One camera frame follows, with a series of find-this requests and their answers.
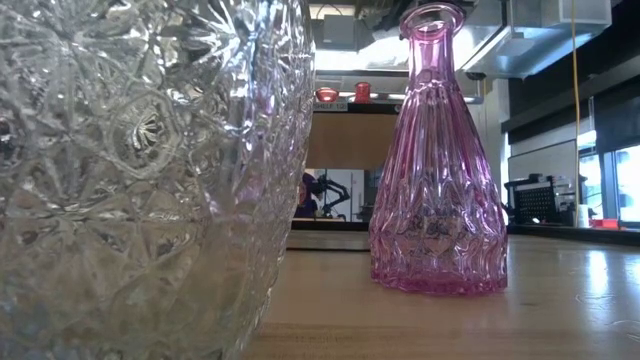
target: pink glass bottle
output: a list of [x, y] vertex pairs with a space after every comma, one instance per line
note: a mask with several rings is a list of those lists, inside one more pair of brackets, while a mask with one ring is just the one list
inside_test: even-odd
[[372, 278], [429, 294], [507, 286], [507, 234], [498, 191], [454, 77], [458, 7], [407, 12], [410, 78], [369, 228]]

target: red object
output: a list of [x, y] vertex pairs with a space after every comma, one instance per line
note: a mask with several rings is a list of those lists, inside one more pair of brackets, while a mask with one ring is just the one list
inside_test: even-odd
[[366, 104], [371, 100], [371, 85], [369, 83], [356, 84], [356, 99], [353, 101], [359, 104]]
[[618, 229], [617, 219], [593, 219], [591, 220], [592, 226], [601, 229]]
[[332, 88], [320, 88], [316, 90], [316, 98], [320, 102], [334, 102], [338, 98], [338, 92]]

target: red container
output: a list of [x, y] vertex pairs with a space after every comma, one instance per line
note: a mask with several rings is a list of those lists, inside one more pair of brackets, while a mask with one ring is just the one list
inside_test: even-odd
[[371, 85], [361, 82], [356, 84], [356, 98], [353, 102], [366, 104], [371, 101]]
[[316, 90], [316, 98], [320, 102], [334, 102], [338, 98], [338, 91], [332, 88], [320, 88]]

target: wooden countertop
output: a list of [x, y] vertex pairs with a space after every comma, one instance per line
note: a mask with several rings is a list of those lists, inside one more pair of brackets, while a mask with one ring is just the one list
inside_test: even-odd
[[509, 287], [383, 288], [366, 252], [288, 251], [245, 360], [640, 359], [640, 248], [512, 236]]

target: counter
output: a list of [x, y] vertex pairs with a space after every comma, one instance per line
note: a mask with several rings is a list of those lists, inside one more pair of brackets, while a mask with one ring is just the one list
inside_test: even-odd
[[366, 252], [287, 251], [244, 359], [638, 359], [640, 248], [512, 236], [509, 287], [430, 297], [369, 279]]

